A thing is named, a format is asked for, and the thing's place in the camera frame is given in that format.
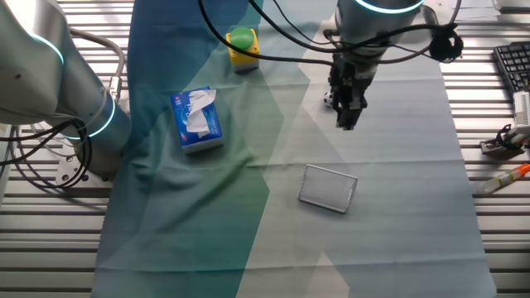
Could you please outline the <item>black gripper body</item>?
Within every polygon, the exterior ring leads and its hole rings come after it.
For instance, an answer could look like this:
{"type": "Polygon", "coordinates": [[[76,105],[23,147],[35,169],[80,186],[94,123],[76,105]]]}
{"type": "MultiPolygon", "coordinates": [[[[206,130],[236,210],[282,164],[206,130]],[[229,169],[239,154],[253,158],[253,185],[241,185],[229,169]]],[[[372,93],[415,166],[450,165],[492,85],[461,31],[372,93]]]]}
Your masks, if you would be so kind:
{"type": "Polygon", "coordinates": [[[329,84],[333,108],[367,108],[367,88],[372,84],[377,65],[349,61],[342,54],[333,54],[329,84]]]}

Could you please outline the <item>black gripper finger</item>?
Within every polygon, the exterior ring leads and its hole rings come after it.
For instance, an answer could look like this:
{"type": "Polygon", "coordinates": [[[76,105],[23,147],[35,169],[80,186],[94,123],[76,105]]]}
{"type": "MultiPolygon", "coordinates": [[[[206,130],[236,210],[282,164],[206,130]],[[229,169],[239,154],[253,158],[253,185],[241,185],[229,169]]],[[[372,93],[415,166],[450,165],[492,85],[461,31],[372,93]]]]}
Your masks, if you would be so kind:
{"type": "Polygon", "coordinates": [[[363,112],[363,110],[365,108],[368,107],[368,103],[367,103],[367,100],[365,97],[362,97],[359,101],[359,108],[357,109],[352,109],[350,111],[350,120],[351,120],[351,124],[350,124],[350,129],[353,130],[355,128],[355,126],[357,125],[357,122],[361,116],[361,113],[363,112]]]}
{"type": "Polygon", "coordinates": [[[342,104],[340,102],[339,97],[335,97],[335,112],[336,112],[335,126],[337,128],[342,128],[343,130],[349,130],[349,124],[347,121],[348,110],[344,110],[342,108],[342,104]]]}

